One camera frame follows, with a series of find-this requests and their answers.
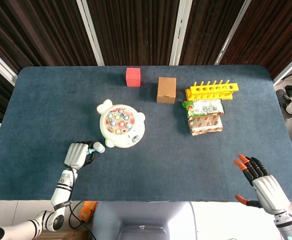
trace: food wrapper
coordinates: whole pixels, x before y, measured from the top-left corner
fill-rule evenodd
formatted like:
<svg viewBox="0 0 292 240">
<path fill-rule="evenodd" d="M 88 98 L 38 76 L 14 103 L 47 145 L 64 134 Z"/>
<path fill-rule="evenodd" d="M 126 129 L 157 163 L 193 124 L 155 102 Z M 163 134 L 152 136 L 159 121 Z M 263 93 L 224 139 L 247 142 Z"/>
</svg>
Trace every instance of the food wrapper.
<svg viewBox="0 0 292 240">
<path fill-rule="evenodd" d="M 225 114 L 221 99 L 183 100 L 182 106 L 187 110 L 188 117 Z"/>
<path fill-rule="evenodd" d="M 192 116 L 188 118 L 188 124 L 192 136 L 221 132 L 223 128 L 220 116 L 218 115 Z"/>
</svg>

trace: yellow test tube rack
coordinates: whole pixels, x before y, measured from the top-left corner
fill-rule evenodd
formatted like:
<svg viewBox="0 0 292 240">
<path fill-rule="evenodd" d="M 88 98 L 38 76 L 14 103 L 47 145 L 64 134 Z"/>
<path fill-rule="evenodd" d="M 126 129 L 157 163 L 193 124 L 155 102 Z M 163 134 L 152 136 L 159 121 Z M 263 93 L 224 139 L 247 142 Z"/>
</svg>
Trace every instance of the yellow test tube rack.
<svg viewBox="0 0 292 240">
<path fill-rule="evenodd" d="M 223 99 L 223 100 L 232 100 L 232 93 L 239 91 L 238 84 L 229 83 L 230 80 L 227 80 L 226 83 L 222 84 L 223 80 L 220 80 L 219 84 L 216 84 L 217 81 L 214 81 L 210 85 L 210 81 L 206 85 L 202 81 L 200 85 L 197 86 L 197 82 L 190 88 L 186 89 L 187 100 L 206 100 L 206 99 Z"/>
</svg>

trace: red cube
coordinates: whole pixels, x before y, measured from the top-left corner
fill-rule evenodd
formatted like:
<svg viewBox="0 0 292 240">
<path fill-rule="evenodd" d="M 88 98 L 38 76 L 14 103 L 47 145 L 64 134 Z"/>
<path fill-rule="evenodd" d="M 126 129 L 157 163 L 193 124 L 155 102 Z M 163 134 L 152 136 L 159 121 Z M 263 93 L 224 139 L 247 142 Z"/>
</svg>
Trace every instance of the red cube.
<svg viewBox="0 0 292 240">
<path fill-rule="evenodd" d="M 126 70 L 127 87 L 140 87 L 141 71 L 138 67 L 128 67 Z"/>
</svg>

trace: shoe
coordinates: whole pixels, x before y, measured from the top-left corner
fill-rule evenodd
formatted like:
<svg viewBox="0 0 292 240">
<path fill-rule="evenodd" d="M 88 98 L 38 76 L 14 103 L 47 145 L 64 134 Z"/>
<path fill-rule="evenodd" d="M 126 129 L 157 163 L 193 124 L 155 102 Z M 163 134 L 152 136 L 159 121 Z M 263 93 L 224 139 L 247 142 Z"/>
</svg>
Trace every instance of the shoe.
<svg viewBox="0 0 292 240">
<path fill-rule="evenodd" d="M 292 118 L 292 114 L 287 112 L 287 106 L 292 102 L 292 97 L 288 96 L 283 89 L 279 89 L 276 91 L 277 99 L 281 108 L 281 112 L 284 117 L 290 119 Z"/>
</svg>

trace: white toy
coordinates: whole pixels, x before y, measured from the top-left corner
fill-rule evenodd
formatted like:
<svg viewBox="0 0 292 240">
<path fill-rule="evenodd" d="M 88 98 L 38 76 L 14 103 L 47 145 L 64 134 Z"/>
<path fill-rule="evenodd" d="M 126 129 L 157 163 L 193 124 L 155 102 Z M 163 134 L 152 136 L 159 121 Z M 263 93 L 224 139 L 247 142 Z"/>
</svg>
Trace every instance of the white toy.
<svg viewBox="0 0 292 240">
<path fill-rule="evenodd" d="M 97 107 L 100 117 L 100 131 L 109 148 L 128 148 L 138 143 L 145 133 L 145 114 L 134 108 L 117 104 L 107 99 Z"/>
</svg>

